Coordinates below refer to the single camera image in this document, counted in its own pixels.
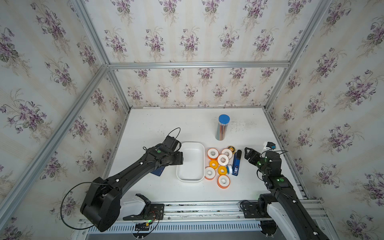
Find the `white storage box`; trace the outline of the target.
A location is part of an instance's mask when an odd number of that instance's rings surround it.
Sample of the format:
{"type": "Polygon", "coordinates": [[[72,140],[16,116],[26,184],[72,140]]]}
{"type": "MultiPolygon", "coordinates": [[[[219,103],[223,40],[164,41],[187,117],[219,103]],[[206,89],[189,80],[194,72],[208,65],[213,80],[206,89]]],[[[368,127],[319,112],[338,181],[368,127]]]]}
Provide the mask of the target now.
{"type": "Polygon", "coordinates": [[[197,142],[183,142],[183,164],[177,166],[176,177],[181,182],[197,183],[205,176],[205,147],[197,142]]]}

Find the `orange sealing tape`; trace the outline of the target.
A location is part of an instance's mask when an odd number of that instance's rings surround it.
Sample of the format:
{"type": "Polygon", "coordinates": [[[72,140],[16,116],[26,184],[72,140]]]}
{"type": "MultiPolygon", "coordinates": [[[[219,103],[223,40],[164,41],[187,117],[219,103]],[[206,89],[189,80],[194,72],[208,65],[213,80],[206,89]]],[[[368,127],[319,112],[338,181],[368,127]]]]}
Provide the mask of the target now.
{"type": "Polygon", "coordinates": [[[221,154],[226,155],[229,160],[233,157],[233,152],[230,149],[223,149],[221,154]]]}
{"type": "Polygon", "coordinates": [[[208,158],[210,160],[217,160],[217,158],[219,157],[220,153],[219,153],[219,151],[217,149],[210,148],[207,151],[207,155],[208,155],[208,158]]]}
{"type": "Polygon", "coordinates": [[[212,167],[206,167],[205,168],[205,179],[206,180],[213,180],[216,176],[216,170],[212,167]]]}
{"type": "Polygon", "coordinates": [[[231,184],[231,180],[227,175],[220,175],[217,179],[217,184],[221,189],[227,189],[231,184]]]}
{"type": "Polygon", "coordinates": [[[227,166],[229,164],[229,157],[225,154],[220,154],[217,158],[218,164],[220,166],[227,166]]]}

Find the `orange sealing tape bottom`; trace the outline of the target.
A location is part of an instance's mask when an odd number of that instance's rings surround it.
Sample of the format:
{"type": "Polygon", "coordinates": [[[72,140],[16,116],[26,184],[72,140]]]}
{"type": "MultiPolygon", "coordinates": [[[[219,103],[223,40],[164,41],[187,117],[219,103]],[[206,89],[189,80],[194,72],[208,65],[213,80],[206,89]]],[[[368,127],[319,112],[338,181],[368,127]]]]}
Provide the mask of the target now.
{"type": "Polygon", "coordinates": [[[217,184],[221,189],[227,189],[231,184],[231,180],[227,175],[220,175],[217,179],[217,184]]]}

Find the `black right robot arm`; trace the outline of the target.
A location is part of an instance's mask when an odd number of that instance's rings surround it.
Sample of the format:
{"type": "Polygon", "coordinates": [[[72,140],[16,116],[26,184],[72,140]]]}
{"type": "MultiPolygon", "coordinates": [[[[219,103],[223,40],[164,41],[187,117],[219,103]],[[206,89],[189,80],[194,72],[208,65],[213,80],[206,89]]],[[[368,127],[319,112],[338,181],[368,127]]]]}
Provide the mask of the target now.
{"type": "Polygon", "coordinates": [[[328,240],[307,212],[291,182],[282,174],[281,155],[286,151],[267,147],[262,153],[245,148],[245,159],[257,167],[268,194],[258,199],[257,213],[269,216],[287,240],[328,240]]]}

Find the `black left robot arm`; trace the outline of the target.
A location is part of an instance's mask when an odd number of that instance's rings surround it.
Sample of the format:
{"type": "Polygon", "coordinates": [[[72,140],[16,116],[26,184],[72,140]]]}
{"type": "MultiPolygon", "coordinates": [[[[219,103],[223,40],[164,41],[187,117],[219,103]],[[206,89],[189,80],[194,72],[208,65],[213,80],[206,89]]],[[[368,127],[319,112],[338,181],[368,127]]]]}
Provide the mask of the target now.
{"type": "Polygon", "coordinates": [[[75,185],[75,188],[90,185],[80,208],[81,214],[100,232],[108,230],[118,219],[123,195],[132,186],[159,168],[183,164],[181,146],[177,138],[166,136],[162,143],[148,149],[144,147],[143,156],[121,172],[105,180],[98,177],[92,182],[75,185]]]}

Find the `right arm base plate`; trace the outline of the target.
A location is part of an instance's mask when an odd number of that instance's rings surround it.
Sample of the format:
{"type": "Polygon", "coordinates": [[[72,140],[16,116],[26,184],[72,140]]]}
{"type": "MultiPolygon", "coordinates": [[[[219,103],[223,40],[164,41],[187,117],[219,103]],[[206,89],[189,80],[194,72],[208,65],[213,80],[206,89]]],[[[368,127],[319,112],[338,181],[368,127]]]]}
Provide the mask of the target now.
{"type": "Polygon", "coordinates": [[[240,209],[242,210],[245,219],[260,219],[270,217],[267,213],[267,206],[263,201],[241,201],[240,209]]]}

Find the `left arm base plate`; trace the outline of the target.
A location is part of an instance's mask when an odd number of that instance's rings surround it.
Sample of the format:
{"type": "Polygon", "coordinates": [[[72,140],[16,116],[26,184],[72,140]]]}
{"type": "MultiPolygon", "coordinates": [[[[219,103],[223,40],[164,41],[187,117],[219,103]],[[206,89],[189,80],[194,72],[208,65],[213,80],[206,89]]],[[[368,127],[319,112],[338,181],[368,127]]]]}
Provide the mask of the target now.
{"type": "Polygon", "coordinates": [[[123,217],[124,221],[162,220],[164,218],[164,204],[150,204],[139,215],[123,217]]]}

